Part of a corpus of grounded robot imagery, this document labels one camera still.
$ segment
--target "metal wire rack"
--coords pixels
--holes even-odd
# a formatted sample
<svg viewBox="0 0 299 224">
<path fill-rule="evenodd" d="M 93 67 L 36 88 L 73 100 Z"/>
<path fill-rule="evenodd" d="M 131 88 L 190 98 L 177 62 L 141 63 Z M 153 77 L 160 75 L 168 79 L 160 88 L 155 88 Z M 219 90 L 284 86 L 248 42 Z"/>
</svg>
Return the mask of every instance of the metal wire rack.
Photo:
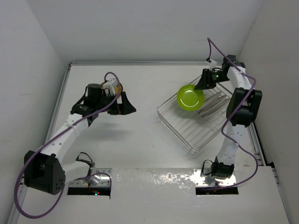
<svg viewBox="0 0 299 224">
<path fill-rule="evenodd" d="M 196 85 L 201 76 L 190 84 Z M 209 90 L 203 90 L 205 100 L 221 92 L 221 96 L 231 98 L 232 93 L 221 84 Z M 196 155 L 217 133 L 226 120 L 226 106 L 208 118 L 202 118 L 198 111 L 183 110 L 174 94 L 157 108 L 160 120 L 184 144 L 190 155 Z"/>
</svg>

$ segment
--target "worn table surface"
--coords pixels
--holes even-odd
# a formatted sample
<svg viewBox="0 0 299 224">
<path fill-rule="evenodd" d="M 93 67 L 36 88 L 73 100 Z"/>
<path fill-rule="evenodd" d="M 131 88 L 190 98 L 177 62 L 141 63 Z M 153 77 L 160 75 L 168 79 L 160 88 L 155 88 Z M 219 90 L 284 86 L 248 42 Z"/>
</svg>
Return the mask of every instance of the worn table surface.
<svg viewBox="0 0 299 224">
<path fill-rule="evenodd" d="M 196 196 L 191 168 L 214 160 L 223 143 L 217 135 L 199 155 L 190 158 L 180 142 L 159 121 L 156 109 L 181 86 L 201 74 L 200 65 L 72 66 L 58 113 L 55 132 L 89 83 L 102 83 L 104 74 L 118 75 L 127 97 L 137 109 L 126 116 L 100 114 L 65 156 L 73 162 L 87 152 L 97 167 L 113 168 L 111 200 L 106 196 L 63 196 L 48 216 L 18 223 L 287 223 L 271 168 L 260 167 L 256 177 L 239 187 L 239 195 Z M 252 151 L 250 138 L 242 140 Z M 238 151 L 237 181 L 254 171 L 254 160 Z M 37 215 L 54 203 L 56 196 L 28 189 L 23 208 Z"/>
</svg>

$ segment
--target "wall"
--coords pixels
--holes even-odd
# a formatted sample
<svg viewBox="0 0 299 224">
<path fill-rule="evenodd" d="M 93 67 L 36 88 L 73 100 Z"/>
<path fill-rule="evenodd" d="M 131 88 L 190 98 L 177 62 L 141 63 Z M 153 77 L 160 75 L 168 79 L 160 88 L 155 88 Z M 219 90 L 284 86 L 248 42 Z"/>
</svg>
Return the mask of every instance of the wall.
<svg viewBox="0 0 299 224">
<path fill-rule="evenodd" d="M 299 223 L 298 12 L 297 0 L 266 0 L 240 57 L 263 91 L 257 128 L 291 223 Z"/>
<path fill-rule="evenodd" d="M 239 54 L 262 1 L 27 0 L 65 63 L 203 61 L 207 37 Z"/>
<path fill-rule="evenodd" d="M 65 68 L 25 0 L 0 1 L 0 223 L 28 150 L 45 141 Z"/>
</svg>

